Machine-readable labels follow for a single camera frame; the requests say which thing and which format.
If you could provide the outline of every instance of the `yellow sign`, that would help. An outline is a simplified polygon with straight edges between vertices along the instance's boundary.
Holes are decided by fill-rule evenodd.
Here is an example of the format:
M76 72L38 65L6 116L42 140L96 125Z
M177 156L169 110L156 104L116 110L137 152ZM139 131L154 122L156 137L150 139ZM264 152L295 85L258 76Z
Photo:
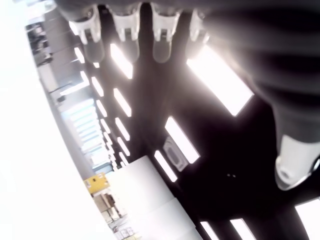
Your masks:
M99 173L83 181L90 194L108 188L109 182L104 173Z

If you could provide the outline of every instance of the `ceiling light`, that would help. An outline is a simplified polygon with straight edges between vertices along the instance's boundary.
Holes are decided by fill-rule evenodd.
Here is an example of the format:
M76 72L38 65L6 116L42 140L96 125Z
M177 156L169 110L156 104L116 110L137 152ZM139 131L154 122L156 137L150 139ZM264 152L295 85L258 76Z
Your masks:
M312 200L295 206L310 240L320 239L320 200Z
M103 135L104 135L107 143L109 143L110 145L112 145L113 142L111 141L111 138L109 137L108 133L105 131L105 132L103 132Z
M78 47L74 48L74 53L76 55L76 57L79 59L80 63L84 64L85 63L85 57L82 54L82 52L80 51L80 49Z
M112 59L115 61L117 66L121 69L121 71L126 75L128 79L132 79L133 76L133 66L126 59L121 50L114 43L110 44L110 53Z
M83 124L83 125L77 127L76 131L79 133L79 132L85 131L89 128L91 129L92 127L98 127L98 126L99 126L98 121L93 120L91 122L88 122L86 124Z
M113 155L111 152L109 152L108 154L110 155L110 160L111 160L111 162L116 163L116 157L115 157L115 155Z
M111 154L115 154L115 151L114 151L114 149L112 148L112 146L111 146L111 144L110 143L106 143L106 146L108 147L108 149L109 149L109 152L111 153Z
M125 100L125 98L122 96L121 92L118 90L118 88L113 89L113 94L123 111L128 117L131 117L131 107Z
M162 169L165 171L165 173L168 175L171 182L174 183L178 178L175 175L174 171L172 171L171 167L169 166L165 158L161 155L161 153L158 150L155 151L154 157L158 161Z
M89 79L88 79L87 75L85 74L85 72L84 72L84 71L81 71L81 72L80 72L80 75L81 75L81 78L82 78L83 82L81 82L81 83L79 83L79 84L77 84L77 85L75 85L75 86L69 87L68 89L60 92L60 95L61 95L61 96L74 93L74 92L76 92L76 91L78 91L78 90L80 90L80 89L83 89L83 88L85 88L85 87L87 87L87 86L90 85L90 84L89 84Z
M206 45L195 59L188 59L186 64L233 116L241 111L253 95L225 61Z
M84 116L76 121L73 122L73 125L77 128L80 127L81 125L88 123L90 121L96 120L98 118L96 113L90 114L88 116Z
M96 101L96 105L98 106L98 109L100 110L102 116L106 117L107 116L107 111L105 110L104 106L102 105L100 100Z
M240 219L230 220L232 225L234 226L235 230L238 232L242 240L256 240L248 226L246 225L245 221Z
M124 136L124 139L127 140L127 141L130 141L130 135L127 132L125 126L122 124L122 122L120 121L120 119L118 117L115 118L115 124L117 125L117 127L120 130L120 132Z
M70 116L70 119L71 119L71 121L76 121L78 119L81 119L84 116L87 116L87 115L93 114L93 113L95 113L95 108L93 106L90 106L88 108L85 108L82 111L78 111L78 112L72 114Z
M128 148L126 147L124 141L121 139L121 137L118 137L117 140L118 140L120 147L124 151L125 155L130 156L130 152L129 152Z
M128 163L128 161L127 161L127 159L126 159L125 155L122 153L122 151L121 151L121 152L119 152L119 156L120 156L121 160L124 162L124 164L125 164L126 166L128 166L128 165L129 165L129 163Z
M104 96L104 90L102 89L101 85L99 84L98 80L96 79L96 77L92 77L92 85L94 86L96 92L99 94L100 97Z
M91 139L91 138L93 138L95 136L101 136L101 134L99 134L97 131L94 131L94 132L84 136L83 138L81 138L81 141L85 142L85 141L87 141L87 140L89 140L89 139Z
M165 129L175 141L188 162L193 164L200 155L172 116L170 116L166 121Z
M217 237L217 235L215 234L215 232L213 231L213 229L207 221L201 221L200 223L212 240L219 240L219 238Z
M92 107L94 105L95 101L93 98L89 98L87 100L84 100L74 106L72 106L71 108L69 108L67 110L67 113L69 115L73 115L73 114L76 114L76 113L80 113L81 111L89 108L89 107Z
M74 34L75 36L78 36L79 33L78 33L78 30L77 30L76 25L75 25L72 21L69 21L69 26L70 26L73 34Z
M102 139L100 137L96 137L90 141L87 141L85 144L83 144L81 149L83 152L86 152L86 151L91 150L95 147L98 147L101 144L102 144Z
M101 125L104 128L104 130L106 131L107 134L110 134L110 128L108 127L106 121L104 119L100 119Z

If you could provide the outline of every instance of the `white wall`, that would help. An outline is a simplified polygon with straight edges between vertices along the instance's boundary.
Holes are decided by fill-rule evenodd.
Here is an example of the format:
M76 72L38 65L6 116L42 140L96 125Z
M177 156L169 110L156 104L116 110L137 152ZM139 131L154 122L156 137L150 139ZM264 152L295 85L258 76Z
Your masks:
M0 239L115 240L50 111L23 10L11 0L1 0L0 9L0 28L10 33L0 44Z
M147 156L108 174L107 179L142 239L202 239Z

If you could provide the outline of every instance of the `ceiling sensor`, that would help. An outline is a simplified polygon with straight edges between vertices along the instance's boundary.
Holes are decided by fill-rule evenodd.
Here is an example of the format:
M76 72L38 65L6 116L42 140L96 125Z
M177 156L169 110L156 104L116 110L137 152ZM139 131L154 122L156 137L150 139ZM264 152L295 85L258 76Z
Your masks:
M189 164L184 154L170 136L166 138L163 145L163 150L165 151L171 163L179 172L182 172L183 169L185 169L185 167Z

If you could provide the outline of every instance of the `ceiling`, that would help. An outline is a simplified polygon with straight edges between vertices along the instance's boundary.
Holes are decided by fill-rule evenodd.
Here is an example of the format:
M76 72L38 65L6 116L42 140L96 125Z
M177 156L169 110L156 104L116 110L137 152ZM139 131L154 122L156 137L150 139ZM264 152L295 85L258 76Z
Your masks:
M126 142L131 153L128 161L149 155L203 239L206 234L200 221L208 221L220 240L239 240L229 222L239 217L244 218L257 240L308 239L294 204L319 195L319 171L293 190L277 188L272 109L255 95L233 117L191 72L185 57L191 14L181 15L171 58L159 64L152 54L152 11L148 4L142 5L140 57L133 64L133 78L127 79L110 57L110 44L119 43L113 19L105 7L99 10L106 57L100 68L86 63L85 70L89 78L96 77L103 87L104 97L99 97L94 89L92 94L103 103L112 134L121 136L116 117L130 134L130 141ZM116 102L114 88L120 90L131 106L132 117L127 117ZM175 118L200 154L183 172L170 165L178 177L174 183L153 157L168 136L165 123L169 116ZM113 149L119 161L121 149L117 144L113 144Z

